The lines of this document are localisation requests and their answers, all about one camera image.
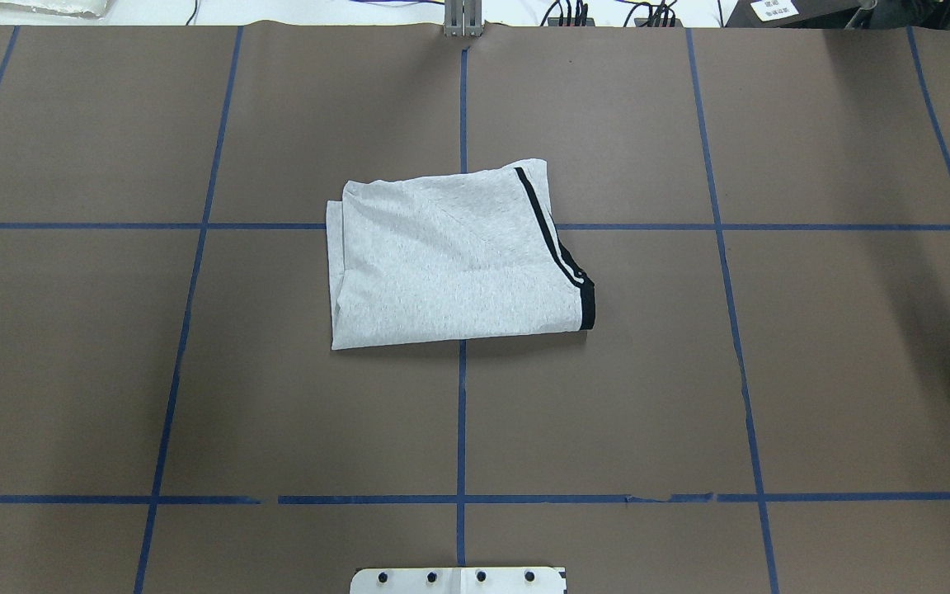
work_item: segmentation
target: cable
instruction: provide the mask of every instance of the cable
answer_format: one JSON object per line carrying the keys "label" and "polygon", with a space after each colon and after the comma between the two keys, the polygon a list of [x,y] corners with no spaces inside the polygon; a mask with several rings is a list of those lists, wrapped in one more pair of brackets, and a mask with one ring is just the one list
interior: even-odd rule
{"label": "cable", "polygon": [[655,10],[655,7],[652,7],[649,2],[637,2],[633,4],[633,8],[630,8],[629,14],[625,16],[625,22],[622,23],[622,28],[629,26],[629,19],[633,18],[633,12],[636,12],[639,7],[647,7],[647,20],[651,20],[651,11]]}
{"label": "cable", "polygon": [[186,21],[186,26],[189,26],[193,23],[193,20],[196,19],[196,11],[200,10],[200,0],[193,0],[193,14],[189,15],[189,20]]}
{"label": "cable", "polygon": [[669,26],[669,25],[670,25],[670,8],[666,6],[665,0],[663,0],[659,4],[659,7],[655,10],[655,14],[651,15],[651,18],[647,19],[647,22],[644,23],[644,26]]}
{"label": "cable", "polygon": [[544,16],[542,18],[542,23],[539,26],[544,26],[544,23],[548,22],[548,16],[552,14],[552,8],[559,7],[559,20],[562,21],[562,4],[559,3],[559,0],[554,0],[551,4],[548,5],[548,10],[544,11]]}

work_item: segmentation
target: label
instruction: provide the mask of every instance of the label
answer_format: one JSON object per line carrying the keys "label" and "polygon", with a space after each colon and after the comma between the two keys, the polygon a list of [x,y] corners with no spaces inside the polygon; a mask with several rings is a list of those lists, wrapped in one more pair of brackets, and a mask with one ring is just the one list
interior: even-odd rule
{"label": "label", "polygon": [[761,0],[751,3],[750,8],[754,8],[754,14],[761,22],[785,19],[798,14],[791,0]]}

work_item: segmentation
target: folded shirt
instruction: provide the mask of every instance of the folded shirt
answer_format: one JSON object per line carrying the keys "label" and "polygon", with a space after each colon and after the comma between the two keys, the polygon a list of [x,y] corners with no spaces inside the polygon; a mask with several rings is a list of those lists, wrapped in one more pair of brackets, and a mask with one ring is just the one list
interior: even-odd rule
{"label": "folded shirt", "polygon": [[589,330],[591,278],[559,243],[542,159],[348,181],[325,211],[332,349]]}

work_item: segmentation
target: black stripe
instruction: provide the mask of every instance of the black stripe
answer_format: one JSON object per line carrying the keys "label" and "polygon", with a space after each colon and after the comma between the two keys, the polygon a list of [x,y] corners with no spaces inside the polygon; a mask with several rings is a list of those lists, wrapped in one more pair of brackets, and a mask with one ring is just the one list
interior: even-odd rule
{"label": "black stripe", "polygon": [[566,276],[567,281],[570,281],[571,285],[581,290],[581,330],[591,330],[592,324],[595,323],[596,320],[596,299],[595,290],[593,290],[595,283],[593,283],[592,279],[586,276],[585,271],[574,262],[573,256],[570,255],[570,252],[567,251],[561,242],[559,243],[559,249],[562,251],[562,261],[566,261],[567,266],[573,268],[574,274],[576,274],[577,278],[580,278],[581,281],[571,276],[571,272],[567,270],[567,267],[562,265],[562,261],[559,259],[559,253],[555,251],[555,241],[552,240],[552,232],[549,229],[548,220],[544,218],[544,213],[542,212],[542,208],[540,208],[538,193],[534,191],[534,186],[530,183],[530,180],[527,178],[527,172],[524,172],[523,168],[516,167],[515,173],[520,177],[520,182],[523,183],[523,188],[527,191],[527,198],[530,199],[530,207],[534,211],[534,217],[538,219],[538,226],[540,230],[542,230],[544,245],[548,248],[548,252],[551,253],[552,260],[559,266],[559,270]]}

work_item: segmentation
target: clear plastic bag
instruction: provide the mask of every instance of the clear plastic bag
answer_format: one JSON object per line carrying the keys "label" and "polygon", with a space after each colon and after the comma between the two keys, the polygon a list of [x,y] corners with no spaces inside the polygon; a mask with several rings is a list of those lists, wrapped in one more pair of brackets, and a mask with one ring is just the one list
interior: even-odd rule
{"label": "clear plastic bag", "polygon": [[101,18],[109,10],[109,0],[0,0],[0,8],[45,12],[50,15]]}

